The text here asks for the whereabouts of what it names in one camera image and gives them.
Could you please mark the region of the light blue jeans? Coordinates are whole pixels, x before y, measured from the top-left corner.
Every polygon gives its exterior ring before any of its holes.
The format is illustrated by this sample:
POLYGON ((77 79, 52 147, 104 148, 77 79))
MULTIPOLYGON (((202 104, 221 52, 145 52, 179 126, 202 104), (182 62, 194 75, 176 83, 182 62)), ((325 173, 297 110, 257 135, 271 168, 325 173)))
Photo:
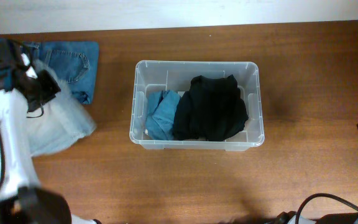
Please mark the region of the light blue jeans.
POLYGON ((73 96, 68 84, 59 79, 46 63, 36 60, 35 70, 46 70, 60 87, 55 98, 44 105, 39 118, 27 118, 27 137, 31 156, 54 154, 71 147, 77 140, 91 135, 96 123, 73 96))

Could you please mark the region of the teal blue shirt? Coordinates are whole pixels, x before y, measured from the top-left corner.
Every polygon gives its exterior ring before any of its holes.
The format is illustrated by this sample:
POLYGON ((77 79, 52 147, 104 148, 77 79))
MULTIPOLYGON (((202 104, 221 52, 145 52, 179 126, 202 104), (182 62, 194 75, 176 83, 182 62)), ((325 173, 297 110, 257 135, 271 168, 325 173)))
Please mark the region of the teal blue shirt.
POLYGON ((153 92, 148 97, 145 133, 154 140, 171 141, 180 95, 171 90, 153 92))

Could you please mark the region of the dark navy garment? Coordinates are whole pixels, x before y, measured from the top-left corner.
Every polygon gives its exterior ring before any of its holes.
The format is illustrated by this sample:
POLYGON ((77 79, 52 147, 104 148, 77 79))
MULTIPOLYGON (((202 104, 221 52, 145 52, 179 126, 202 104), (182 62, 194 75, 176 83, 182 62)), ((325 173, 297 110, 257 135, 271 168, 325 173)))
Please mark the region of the dark navy garment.
POLYGON ((233 75, 195 77, 188 91, 206 140, 224 141, 244 129, 248 115, 233 75))

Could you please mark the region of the black garment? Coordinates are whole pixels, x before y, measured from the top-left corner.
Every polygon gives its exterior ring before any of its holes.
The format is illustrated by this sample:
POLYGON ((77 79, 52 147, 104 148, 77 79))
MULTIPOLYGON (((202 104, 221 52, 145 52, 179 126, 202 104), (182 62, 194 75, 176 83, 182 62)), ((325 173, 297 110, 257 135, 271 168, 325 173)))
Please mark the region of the black garment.
POLYGON ((177 105, 173 122, 173 136, 179 141, 205 138, 189 91, 184 92, 177 105))

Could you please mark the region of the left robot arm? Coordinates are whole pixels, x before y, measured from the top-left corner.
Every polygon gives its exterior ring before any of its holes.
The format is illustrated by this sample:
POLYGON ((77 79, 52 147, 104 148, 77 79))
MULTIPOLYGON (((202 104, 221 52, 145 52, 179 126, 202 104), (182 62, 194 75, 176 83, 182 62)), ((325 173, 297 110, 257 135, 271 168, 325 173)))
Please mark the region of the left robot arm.
POLYGON ((83 223, 63 196, 41 186, 32 159, 95 128, 52 68, 26 45, 0 39, 0 223, 83 223))

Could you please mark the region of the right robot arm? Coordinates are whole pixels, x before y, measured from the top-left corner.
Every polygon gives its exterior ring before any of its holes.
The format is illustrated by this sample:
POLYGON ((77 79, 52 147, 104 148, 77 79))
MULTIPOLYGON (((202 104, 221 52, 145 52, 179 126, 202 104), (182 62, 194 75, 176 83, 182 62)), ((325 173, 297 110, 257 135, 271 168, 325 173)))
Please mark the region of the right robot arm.
POLYGON ((358 223, 358 206, 333 194, 327 193, 317 193, 307 197, 299 206, 297 211, 290 212, 282 212, 275 219, 273 219, 270 223, 274 224, 319 224, 319 223, 358 223), (319 219, 310 220, 307 218, 303 218, 301 216, 301 212, 306 207, 307 203, 311 202, 316 198, 329 198, 335 200, 347 207, 355 210, 355 213, 332 213, 327 214, 319 219))

